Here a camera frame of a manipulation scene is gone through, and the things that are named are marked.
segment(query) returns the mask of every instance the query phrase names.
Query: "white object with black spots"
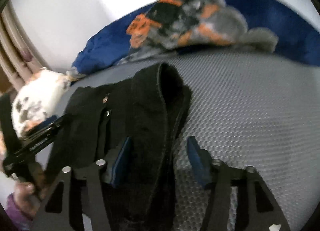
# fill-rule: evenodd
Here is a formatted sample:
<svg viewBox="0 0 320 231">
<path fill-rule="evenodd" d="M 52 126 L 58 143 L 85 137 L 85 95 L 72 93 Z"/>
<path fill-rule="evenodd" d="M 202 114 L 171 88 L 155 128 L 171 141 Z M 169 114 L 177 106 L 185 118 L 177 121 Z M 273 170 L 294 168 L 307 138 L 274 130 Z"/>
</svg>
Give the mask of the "white object with black spots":
<svg viewBox="0 0 320 231">
<path fill-rule="evenodd" d="M 21 88 L 12 103 L 12 123 L 18 137 L 30 126 L 53 115 L 56 104 L 69 89 L 70 81 L 62 73 L 41 69 Z"/>
</svg>

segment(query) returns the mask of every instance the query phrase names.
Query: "black metal bracket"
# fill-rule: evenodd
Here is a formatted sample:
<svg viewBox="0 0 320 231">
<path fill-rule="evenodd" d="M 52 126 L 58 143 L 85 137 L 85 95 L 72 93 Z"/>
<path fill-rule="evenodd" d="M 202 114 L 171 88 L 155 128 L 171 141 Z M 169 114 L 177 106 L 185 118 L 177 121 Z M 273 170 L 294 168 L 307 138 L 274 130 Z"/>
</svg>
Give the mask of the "black metal bracket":
<svg viewBox="0 0 320 231">
<path fill-rule="evenodd" d="M 289 225 L 272 192 L 258 171 L 229 167 L 200 149 L 194 136 L 187 139 L 187 152 L 196 180 L 210 189 L 208 207 L 201 231 L 227 231 L 231 187 L 238 187 L 235 231 L 268 231 L 273 225 L 289 231 Z"/>
<path fill-rule="evenodd" d="M 81 188 L 88 190 L 88 202 L 93 231 L 111 231 L 106 201 L 101 183 L 116 188 L 127 172 L 131 138 L 126 137 L 103 159 L 88 167 L 64 167 L 51 185 L 46 198 L 34 219 L 31 231 L 84 231 L 81 205 Z"/>
</svg>

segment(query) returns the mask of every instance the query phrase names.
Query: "black velcro strap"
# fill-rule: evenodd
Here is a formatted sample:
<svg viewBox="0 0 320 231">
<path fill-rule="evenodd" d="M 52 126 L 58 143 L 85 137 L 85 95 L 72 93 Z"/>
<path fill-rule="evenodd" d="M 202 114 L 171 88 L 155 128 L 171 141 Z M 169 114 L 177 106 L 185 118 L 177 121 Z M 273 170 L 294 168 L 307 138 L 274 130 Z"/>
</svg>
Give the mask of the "black velcro strap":
<svg viewBox="0 0 320 231">
<path fill-rule="evenodd" d="M 5 93 L 0 97 L 0 123 L 4 143 L 7 148 L 7 155 L 13 154 L 21 149 L 21 142 L 19 141 L 16 131 L 12 125 L 11 103 L 8 93 Z"/>
</svg>

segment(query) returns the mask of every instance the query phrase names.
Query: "beige cable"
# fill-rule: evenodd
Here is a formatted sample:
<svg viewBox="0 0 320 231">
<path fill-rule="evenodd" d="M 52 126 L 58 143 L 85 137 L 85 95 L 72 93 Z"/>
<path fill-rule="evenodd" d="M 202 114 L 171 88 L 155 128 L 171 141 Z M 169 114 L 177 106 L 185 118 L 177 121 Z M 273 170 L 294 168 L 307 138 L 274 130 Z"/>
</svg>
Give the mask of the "beige cable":
<svg viewBox="0 0 320 231">
<path fill-rule="evenodd" d="M 10 90 L 12 84 L 9 82 L 7 75 L 0 66 L 0 95 Z"/>
<path fill-rule="evenodd" d="M 0 43 L 7 54 L 7 57 L 11 61 L 12 65 L 15 67 L 15 70 L 18 72 L 19 76 L 26 82 L 31 76 L 32 73 L 30 69 L 26 66 L 25 62 L 21 59 L 16 48 L 12 44 L 9 35 L 4 27 L 2 18 L 0 17 Z"/>
<path fill-rule="evenodd" d="M 44 66 L 35 57 L 31 49 L 23 39 L 16 25 L 13 12 L 14 11 L 12 8 L 11 1 L 9 1 L 1 13 L 6 31 L 9 37 L 11 38 L 12 43 L 17 48 L 18 52 L 20 53 L 21 57 L 23 58 L 24 62 L 27 64 L 29 69 L 32 71 L 32 73 L 38 73 L 40 69 Z"/>
<path fill-rule="evenodd" d="M 9 82 L 12 84 L 15 90 L 19 91 L 23 85 L 24 81 L 19 77 L 18 73 L 15 71 L 13 65 L 11 64 L 9 58 L 4 52 L 2 46 L 0 45 L 0 66 L 7 76 Z"/>
</svg>

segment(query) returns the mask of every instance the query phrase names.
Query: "metal bolt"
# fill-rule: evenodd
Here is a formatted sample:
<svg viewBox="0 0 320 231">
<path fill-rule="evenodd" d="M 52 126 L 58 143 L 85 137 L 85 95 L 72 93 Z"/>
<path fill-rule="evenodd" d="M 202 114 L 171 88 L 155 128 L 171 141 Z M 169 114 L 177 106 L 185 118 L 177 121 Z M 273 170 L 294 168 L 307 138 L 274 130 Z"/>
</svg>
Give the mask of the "metal bolt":
<svg viewBox="0 0 320 231">
<path fill-rule="evenodd" d="M 104 97 L 104 99 L 102 100 L 102 103 L 106 103 L 108 101 L 108 96 Z"/>
<path fill-rule="evenodd" d="M 219 160 L 219 159 L 213 159 L 212 165 L 214 165 L 214 166 L 221 166 L 221 160 Z"/>
<path fill-rule="evenodd" d="M 100 160 L 97 160 L 97 161 L 96 161 L 96 164 L 97 164 L 98 166 L 102 166 L 102 165 L 105 165 L 105 164 L 106 164 L 106 161 L 105 161 L 104 159 L 100 159 Z"/>
<path fill-rule="evenodd" d="M 252 167 L 252 166 L 248 166 L 248 167 L 247 167 L 247 172 L 249 172 L 249 173 L 254 173 L 254 172 L 255 172 L 255 168 Z"/>
<path fill-rule="evenodd" d="M 71 167 L 69 167 L 69 166 L 63 167 L 63 169 L 62 169 L 63 173 L 68 173 L 69 171 L 71 171 Z"/>
</svg>

